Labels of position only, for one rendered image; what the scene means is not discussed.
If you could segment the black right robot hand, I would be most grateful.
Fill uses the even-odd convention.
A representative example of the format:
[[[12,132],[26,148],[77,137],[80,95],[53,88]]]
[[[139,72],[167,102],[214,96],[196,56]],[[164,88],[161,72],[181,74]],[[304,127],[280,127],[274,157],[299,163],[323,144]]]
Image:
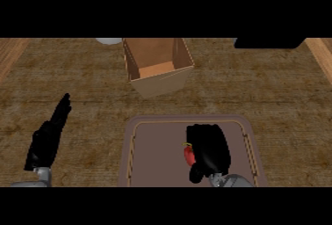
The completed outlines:
[[[187,143],[192,145],[195,162],[189,170],[189,181],[198,184],[203,177],[230,171],[230,149],[226,135],[217,124],[187,126]]]

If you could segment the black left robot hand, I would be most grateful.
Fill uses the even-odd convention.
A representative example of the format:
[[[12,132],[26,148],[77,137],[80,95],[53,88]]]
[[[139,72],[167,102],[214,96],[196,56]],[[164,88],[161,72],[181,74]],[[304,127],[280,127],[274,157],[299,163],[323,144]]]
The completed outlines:
[[[43,122],[38,130],[32,134],[32,142],[26,152],[25,171],[32,171],[40,167],[51,167],[69,111],[69,94],[66,93],[59,101],[50,120]]]

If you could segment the brown tray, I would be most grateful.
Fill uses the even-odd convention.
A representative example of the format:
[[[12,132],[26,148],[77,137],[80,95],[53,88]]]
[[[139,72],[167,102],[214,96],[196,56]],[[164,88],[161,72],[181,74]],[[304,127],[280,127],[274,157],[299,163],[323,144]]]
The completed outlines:
[[[189,181],[196,154],[187,127],[218,125],[230,150],[229,172],[257,187],[267,186],[252,126],[240,115],[147,115],[130,119],[124,130],[119,187],[208,187]]]

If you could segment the red bell pepper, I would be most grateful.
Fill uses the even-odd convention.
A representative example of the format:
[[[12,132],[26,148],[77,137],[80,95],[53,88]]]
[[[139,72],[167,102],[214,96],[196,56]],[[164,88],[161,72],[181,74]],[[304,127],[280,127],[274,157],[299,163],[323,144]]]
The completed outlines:
[[[184,142],[183,146],[184,146],[184,159],[186,159],[187,165],[192,166],[193,163],[196,162],[192,144]]]

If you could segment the open cardboard box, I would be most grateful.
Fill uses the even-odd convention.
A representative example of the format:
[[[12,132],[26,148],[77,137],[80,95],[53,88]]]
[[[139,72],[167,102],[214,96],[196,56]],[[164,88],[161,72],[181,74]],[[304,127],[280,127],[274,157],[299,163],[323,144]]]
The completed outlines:
[[[178,91],[195,68],[183,38],[124,38],[128,81],[143,98]]]

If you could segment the pale grey round object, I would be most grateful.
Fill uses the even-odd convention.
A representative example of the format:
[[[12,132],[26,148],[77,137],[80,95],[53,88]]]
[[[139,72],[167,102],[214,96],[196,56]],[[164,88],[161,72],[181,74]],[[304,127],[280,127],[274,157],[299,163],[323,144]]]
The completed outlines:
[[[122,38],[96,38],[103,45],[115,45],[122,42]]]

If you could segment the black appliance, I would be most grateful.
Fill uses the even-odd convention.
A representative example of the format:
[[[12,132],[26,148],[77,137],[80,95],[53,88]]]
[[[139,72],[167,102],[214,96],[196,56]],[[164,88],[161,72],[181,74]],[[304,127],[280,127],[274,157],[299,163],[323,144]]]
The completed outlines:
[[[236,48],[252,48],[252,49],[283,49],[296,48],[304,42],[304,38],[276,38],[276,39],[249,39],[237,38],[233,42]]]

